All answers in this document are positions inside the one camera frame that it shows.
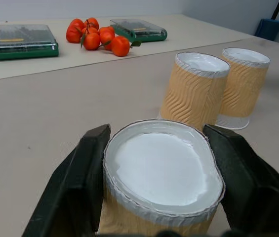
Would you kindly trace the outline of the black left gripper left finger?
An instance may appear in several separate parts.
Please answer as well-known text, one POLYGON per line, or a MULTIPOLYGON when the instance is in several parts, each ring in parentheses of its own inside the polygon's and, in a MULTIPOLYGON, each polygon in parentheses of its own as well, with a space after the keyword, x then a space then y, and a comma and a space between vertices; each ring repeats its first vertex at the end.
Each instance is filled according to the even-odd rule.
POLYGON ((52 173, 24 237, 93 237, 99 228, 108 124, 87 131, 52 173))

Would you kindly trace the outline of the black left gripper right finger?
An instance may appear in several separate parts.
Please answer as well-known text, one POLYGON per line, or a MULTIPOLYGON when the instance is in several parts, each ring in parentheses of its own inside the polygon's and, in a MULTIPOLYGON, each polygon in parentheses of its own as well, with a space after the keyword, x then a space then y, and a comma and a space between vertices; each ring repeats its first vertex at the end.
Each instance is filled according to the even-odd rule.
POLYGON ((208 124, 202 131, 226 185, 221 203, 231 229, 279 237, 279 173, 241 135, 208 124))

